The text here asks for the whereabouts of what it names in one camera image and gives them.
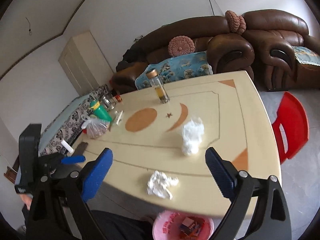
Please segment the person's left hand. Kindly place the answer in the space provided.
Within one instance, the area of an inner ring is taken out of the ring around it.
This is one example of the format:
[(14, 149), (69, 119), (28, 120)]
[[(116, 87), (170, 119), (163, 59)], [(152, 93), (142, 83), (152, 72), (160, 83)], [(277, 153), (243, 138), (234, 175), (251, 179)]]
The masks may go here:
[(31, 196), (29, 196), (28, 194), (20, 194), (20, 198), (24, 202), (24, 204), (26, 205), (27, 210), (30, 210), (33, 198)]

